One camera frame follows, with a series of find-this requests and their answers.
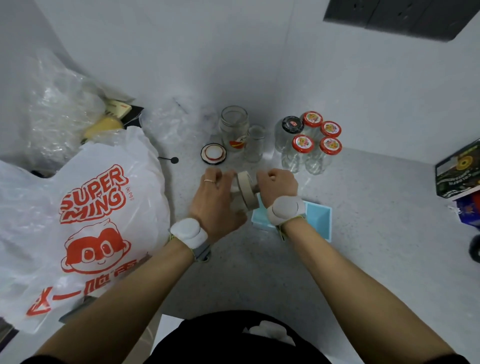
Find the cartoon eye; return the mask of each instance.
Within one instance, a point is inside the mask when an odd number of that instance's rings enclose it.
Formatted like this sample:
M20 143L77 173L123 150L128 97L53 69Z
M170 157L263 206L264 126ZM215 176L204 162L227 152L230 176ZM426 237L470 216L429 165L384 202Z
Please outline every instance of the cartoon eye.
M102 248L102 252L104 256L112 256L113 255L113 248L110 245L110 242L104 240L103 243L100 245Z
M95 250L93 248L82 249L82 262L90 263L95 260Z

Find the person's left hand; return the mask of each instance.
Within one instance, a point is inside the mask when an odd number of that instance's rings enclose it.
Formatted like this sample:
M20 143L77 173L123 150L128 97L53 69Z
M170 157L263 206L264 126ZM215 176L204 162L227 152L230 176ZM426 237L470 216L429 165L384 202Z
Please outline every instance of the person's left hand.
M230 188L235 175L233 170L222 174L218 168L207 168L190 206L190 216L198 220L211 244L247 221L245 213L230 210Z

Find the person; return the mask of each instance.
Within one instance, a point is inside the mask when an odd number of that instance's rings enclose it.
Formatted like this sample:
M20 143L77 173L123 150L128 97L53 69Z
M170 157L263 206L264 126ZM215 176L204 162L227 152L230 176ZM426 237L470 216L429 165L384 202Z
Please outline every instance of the person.
M229 209L234 177L233 171L208 168L200 179L190 217L205 230L209 244L247 220L245 214ZM297 195L298 183L289 171L259 171L257 181L265 207L279 197ZM327 243L302 216L287 220L280 229L365 363L468 363L387 288ZM158 254L74 316L24 363L122 363L194 260L192 250L174 237ZM226 311L184 320L145 363L200 357L214 362L259 358L329 363L287 325L252 311Z

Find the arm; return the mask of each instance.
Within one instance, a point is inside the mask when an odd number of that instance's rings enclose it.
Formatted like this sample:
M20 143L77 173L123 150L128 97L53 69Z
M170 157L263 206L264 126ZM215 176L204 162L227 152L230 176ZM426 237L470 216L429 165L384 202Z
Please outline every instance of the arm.
M193 198L190 215L211 244L246 221L229 209L235 173L209 168ZM205 179L220 180L215 183ZM174 238L160 252L58 330L37 351L68 364L122 363L173 286L193 263L192 251Z
M272 181L269 176L275 175ZM262 201L296 195L286 170L257 174ZM344 258L302 218L282 225L365 363L424 363L454 351L387 288Z

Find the black sleeve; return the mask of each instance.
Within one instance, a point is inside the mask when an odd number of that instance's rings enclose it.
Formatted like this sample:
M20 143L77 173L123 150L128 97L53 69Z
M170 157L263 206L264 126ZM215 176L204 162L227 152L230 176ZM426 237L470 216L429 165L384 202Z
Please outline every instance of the black sleeve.
M425 364L470 364L467 359L461 355L450 354L427 361Z
M65 364L62 360L50 355L35 355L22 361L22 364Z

